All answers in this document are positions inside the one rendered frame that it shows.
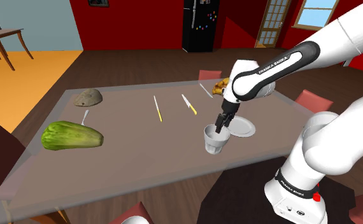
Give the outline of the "white cup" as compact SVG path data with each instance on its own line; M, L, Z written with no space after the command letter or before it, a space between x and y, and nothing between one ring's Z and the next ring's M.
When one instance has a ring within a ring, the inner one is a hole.
M215 124L207 125L204 128L205 149L212 155L219 154L230 138L230 132L227 127L222 127L219 133L216 132L216 129L217 126Z

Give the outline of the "glass top dining table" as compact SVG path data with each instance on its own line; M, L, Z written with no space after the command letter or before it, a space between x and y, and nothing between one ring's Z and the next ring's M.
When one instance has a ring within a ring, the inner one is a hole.
M84 124L104 142L52 151L37 132L0 187L0 224L286 155L311 116L279 92L244 102L238 115L255 125L255 134L232 137L211 155L204 128L217 119L223 99L210 98L199 83L207 91L214 86L204 80L103 87L103 101L90 108L73 104L78 90L65 91L46 123L80 124L88 109Z

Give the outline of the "wooden framed window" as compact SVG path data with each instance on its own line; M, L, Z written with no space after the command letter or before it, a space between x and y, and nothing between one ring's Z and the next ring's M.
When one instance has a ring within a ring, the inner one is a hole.
M339 0L304 0L294 27L317 31L329 23Z

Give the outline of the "yellow brown food lump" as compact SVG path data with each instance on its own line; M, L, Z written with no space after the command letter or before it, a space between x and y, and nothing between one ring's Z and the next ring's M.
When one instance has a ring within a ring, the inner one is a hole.
M225 92L225 89L227 88L227 85L229 83L229 78L224 78L222 81L219 81L215 84L215 86L212 89L213 95L223 95Z

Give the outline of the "dark robot stand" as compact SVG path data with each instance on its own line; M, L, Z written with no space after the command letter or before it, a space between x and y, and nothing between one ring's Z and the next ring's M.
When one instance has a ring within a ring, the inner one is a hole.
M264 185L286 161L278 157L224 171L201 203L197 224L294 224L273 211ZM328 224L354 224L354 190L324 177L319 183Z

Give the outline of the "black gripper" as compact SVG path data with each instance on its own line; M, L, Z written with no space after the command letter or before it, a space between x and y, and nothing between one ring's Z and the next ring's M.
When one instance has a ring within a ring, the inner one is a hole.
M240 103L229 102L226 99L223 100L222 109L223 112L218 115L218 118L215 122L216 130L215 132L219 134L222 130L222 127L229 127L230 122L234 118L234 115L237 113L239 109Z

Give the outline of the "green lettuce head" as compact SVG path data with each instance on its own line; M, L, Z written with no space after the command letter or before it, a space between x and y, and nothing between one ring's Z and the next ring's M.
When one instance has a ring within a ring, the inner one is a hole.
M95 148L103 142L104 136L95 129L67 121L52 122L41 135L43 147L53 151Z

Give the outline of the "white plate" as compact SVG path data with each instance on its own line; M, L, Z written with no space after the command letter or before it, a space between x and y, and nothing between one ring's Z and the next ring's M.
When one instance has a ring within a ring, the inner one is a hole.
M255 125L241 116L235 116L231 120L228 129L231 135L237 137L250 137L254 135L256 131Z

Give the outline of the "short yellow-handled knife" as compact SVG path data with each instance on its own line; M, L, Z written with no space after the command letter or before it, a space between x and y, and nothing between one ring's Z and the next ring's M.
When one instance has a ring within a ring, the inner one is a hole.
M186 105L188 108L190 108L195 115L197 115L197 111L195 110L195 108L191 105L191 103L189 102L189 100L182 94L181 95L183 97L183 100L185 101Z

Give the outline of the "black fridge with magnets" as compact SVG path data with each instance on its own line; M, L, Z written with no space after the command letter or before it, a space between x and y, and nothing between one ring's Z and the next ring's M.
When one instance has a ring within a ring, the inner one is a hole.
M212 52L220 0L184 0L182 48Z

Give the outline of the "long yellow-handled knife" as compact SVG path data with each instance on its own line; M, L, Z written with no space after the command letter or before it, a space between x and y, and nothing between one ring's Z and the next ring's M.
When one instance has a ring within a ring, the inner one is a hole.
M160 122L162 122L162 115L161 115L161 113L160 113L160 109L159 109L159 106L158 106L158 104L157 104L157 100L156 100L156 96L155 96L155 95L153 96L153 99L154 99L154 102L155 102L156 110L157 110L157 112L158 112L159 120L160 120Z

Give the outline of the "brown round bread loaf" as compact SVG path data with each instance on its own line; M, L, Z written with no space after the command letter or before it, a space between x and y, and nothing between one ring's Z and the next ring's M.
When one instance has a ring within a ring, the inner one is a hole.
M75 99L73 104L79 107L90 107L99 104L103 101L103 97L95 88L88 88L80 93Z

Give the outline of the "white table knife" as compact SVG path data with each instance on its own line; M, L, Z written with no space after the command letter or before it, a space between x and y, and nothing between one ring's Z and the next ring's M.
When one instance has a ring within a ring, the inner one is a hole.
M211 93L209 93L207 90L206 90L206 88L203 86L203 84L202 83L199 83L199 85L201 86L201 88L207 93L207 95L210 97L210 98L212 98L213 99L213 96L212 96L212 94Z

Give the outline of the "wooden glazed door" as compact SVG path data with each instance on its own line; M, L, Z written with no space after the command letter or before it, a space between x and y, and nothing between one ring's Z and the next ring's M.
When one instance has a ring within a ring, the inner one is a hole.
M292 0L268 0L255 42L256 48L275 48Z

